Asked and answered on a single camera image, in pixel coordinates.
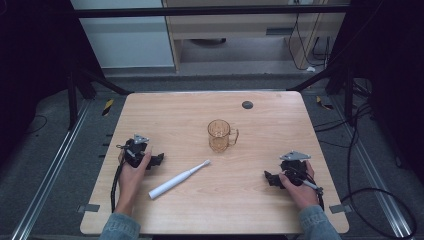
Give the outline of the grey table bracket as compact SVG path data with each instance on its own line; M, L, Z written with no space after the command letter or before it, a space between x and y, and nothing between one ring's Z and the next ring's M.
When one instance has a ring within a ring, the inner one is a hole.
M352 207L349 204L333 205L333 206L330 206L329 209L332 214L341 213L341 212L350 213L352 211Z
M85 212L98 212L100 209L100 205L98 204L85 204L85 205L79 205L77 207L78 213L85 213Z

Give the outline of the yellow black hazard tape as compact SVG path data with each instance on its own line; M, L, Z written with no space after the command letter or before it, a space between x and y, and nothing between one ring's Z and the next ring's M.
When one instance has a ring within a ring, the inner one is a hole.
M113 103L114 103L114 99L108 99L106 101L106 104L105 104L105 106L103 108L103 111L102 111L102 116L108 115L108 113L110 112L110 109L111 109Z
M333 110L333 104L328 96L317 96L316 102L324 109Z

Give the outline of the person's left hand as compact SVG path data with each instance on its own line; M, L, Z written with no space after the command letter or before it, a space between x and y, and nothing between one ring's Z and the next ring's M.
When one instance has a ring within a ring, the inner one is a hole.
M151 161L151 152L147 151L137 168L124 163L119 177L120 201L129 202L137 196L143 181L146 168Z

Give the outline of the white cabinet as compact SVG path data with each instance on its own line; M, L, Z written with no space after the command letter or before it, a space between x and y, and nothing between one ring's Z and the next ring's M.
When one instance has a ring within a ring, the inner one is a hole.
M75 10L162 8L161 0L71 0ZM81 18L102 69L173 67L164 17Z

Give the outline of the clear amber cup with handle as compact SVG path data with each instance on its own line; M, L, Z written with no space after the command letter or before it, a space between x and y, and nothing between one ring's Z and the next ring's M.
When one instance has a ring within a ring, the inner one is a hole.
M210 148L217 153L234 146L239 138L239 130L223 119L215 119L207 126Z

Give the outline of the light wooden desk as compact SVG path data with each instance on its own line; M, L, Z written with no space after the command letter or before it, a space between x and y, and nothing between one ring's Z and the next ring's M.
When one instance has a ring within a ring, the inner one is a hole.
M337 5L350 0L161 0L165 8L253 5ZM337 37L343 13L247 14L168 16L166 23L174 64L180 66L182 45L190 39L282 37L297 67L307 65L314 43L323 37Z

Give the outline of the aluminium floor rail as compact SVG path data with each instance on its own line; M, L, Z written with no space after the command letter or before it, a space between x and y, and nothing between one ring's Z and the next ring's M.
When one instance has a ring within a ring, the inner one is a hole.
M45 202L56 182L56 179L62 169L63 164L69 155L70 150L80 132L80 129L86 119L87 112L92 104L91 100L83 100L81 107L77 112L77 120L74 125L67 131L61 145L56 152L52 163L50 164L41 184L39 185L36 194L34 195L29 207L19 224L13 231L10 240L27 240Z
M353 113L353 125L350 125L344 116L344 107L340 100L333 101L334 107L340 117L342 124L348 135L351 137L350 145L347 154L347 188L348 194L344 200L348 200L352 209L356 212L357 216L373 231L381 236L390 238L391 240L415 240L414 236L417 230L416 219L409 211L409 208L399 200L394 194L388 191L385 182L381 179L379 172L376 170L374 164L365 150L362 141L360 140L357 130L358 118L367 113L370 108L369 105L361 105L356 113ZM356 159L361 164L362 170L370 183L369 187L363 187L357 190L352 190L351 187L351 160L352 153L356 154ZM393 233L386 233L378 227L372 225L367 218L365 218L358 210L357 204L354 201L354 196L370 192L375 195L380 208L386 216L388 224L390 225Z

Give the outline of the black horizontal frame bar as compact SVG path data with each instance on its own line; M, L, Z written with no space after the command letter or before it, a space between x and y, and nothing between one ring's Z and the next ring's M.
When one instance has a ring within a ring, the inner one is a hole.
M344 13L350 5L254 5L254 6L205 6L133 9L73 10L69 15L78 18L113 17L160 17L160 16L202 16L202 15L247 15L247 14L296 14L296 13Z

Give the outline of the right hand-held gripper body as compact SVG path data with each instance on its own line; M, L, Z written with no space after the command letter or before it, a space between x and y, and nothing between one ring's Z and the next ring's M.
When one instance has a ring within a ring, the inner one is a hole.
M280 156L282 160L280 167L293 185L306 185L314 189L317 194L322 194L323 189L316 185L312 176L307 171L306 160L310 158L311 156L308 154L292 150Z

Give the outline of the person's right hand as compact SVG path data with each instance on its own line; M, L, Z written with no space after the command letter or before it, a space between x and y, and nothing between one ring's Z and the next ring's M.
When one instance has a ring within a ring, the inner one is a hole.
M314 189L306 185L293 185L285 175L285 172L280 172L279 178L280 182L286 188L289 195L300 210L306 209L310 206L319 205L319 199Z

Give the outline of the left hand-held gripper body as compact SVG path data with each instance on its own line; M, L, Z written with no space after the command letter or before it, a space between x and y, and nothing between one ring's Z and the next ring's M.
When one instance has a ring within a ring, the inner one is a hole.
M128 139L124 145L117 145L117 148L123 151L122 161L128 163L133 168L137 168L141 163L147 148L149 139L135 134Z

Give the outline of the white electric toothbrush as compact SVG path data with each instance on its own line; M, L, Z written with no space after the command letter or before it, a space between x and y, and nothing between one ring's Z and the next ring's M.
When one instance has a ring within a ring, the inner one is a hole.
M155 189L151 190L149 192L149 197L151 199L156 199L157 197L159 197L160 195L164 194L165 192L167 192L168 190L172 189L173 187L177 186L178 184L182 183L183 181L185 181L186 179L188 179L191 175L193 175L194 173L196 173L198 170L200 170L201 168L209 165L211 163L211 161L209 159L205 160L202 164L199 164L185 172L182 172L180 174L178 174L177 176L173 177L172 179L164 182L163 184L161 184L160 186L156 187Z

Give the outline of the black metal stand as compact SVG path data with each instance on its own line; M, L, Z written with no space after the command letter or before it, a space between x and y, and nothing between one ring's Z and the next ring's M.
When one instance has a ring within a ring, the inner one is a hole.
M328 78L325 92L334 95L344 90L344 116L353 125L353 69L349 63L332 62L326 69L312 76L303 83L288 88L288 91L301 92L318 81Z
M83 95L84 99L94 99L97 92L92 86L91 82L99 83L103 87L119 94L129 95L131 91L125 90L111 82L104 76L96 75L94 72L86 68L73 67L67 74L67 91L68 91L68 105L69 105L69 127L73 129L78 122L78 107L77 107L77 90Z

